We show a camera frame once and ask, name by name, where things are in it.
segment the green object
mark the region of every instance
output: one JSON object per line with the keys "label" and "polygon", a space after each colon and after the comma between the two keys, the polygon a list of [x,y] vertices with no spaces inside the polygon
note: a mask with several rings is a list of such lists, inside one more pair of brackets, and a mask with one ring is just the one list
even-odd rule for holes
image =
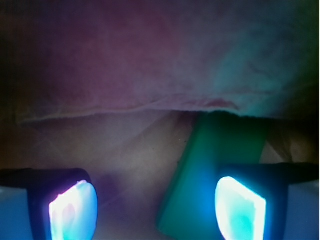
{"label": "green object", "polygon": [[259,163],[267,133],[264,119],[202,113],[163,200],[157,228],[178,240],[223,239],[215,211],[217,166]]}

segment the light source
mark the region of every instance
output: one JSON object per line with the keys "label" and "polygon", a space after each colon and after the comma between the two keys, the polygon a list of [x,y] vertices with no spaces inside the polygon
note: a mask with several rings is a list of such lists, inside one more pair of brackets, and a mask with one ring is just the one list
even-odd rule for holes
{"label": "light source", "polygon": [[0,239],[92,239],[98,197],[83,169],[0,170]]}
{"label": "light source", "polygon": [[[306,239],[310,232],[316,236],[308,239],[319,238],[318,165],[232,164],[222,166],[219,171],[221,178],[215,189],[215,212],[219,229],[226,240],[285,239],[286,236],[292,238],[294,233]],[[289,208],[297,198],[297,191],[291,186],[309,182],[313,184],[313,188],[306,185],[309,190],[317,192],[311,195],[315,198],[311,201],[315,203],[312,208],[315,212],[307,211],[310,201],[295,201],[296,206]],[[305,210],[297,215],[296,208]],[[295,224],[310,218],[311,222],[318,222],[314,225],[317,228]]]}

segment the blue light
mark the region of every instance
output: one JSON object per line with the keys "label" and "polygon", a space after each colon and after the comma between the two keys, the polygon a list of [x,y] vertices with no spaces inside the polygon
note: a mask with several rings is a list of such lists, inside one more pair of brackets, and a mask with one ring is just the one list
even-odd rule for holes
{"label": "blue light", "polygon": [[266,206],[266,199],[230,176],[216,186],[216,218],[226,240],[263,240]]}
{"label": "blue light", "polygon": [[98,217],[94,186],[79,181],[49,204],[52,240],[92,239]]}

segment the cloth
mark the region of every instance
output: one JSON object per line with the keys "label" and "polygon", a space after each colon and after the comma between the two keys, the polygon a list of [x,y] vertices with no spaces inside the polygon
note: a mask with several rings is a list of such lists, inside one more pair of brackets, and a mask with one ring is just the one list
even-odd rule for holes
{"label": "cloth", "polygon": [[138,110],[304,119],[319,109],[317,0],[5,0],[18,123]]}

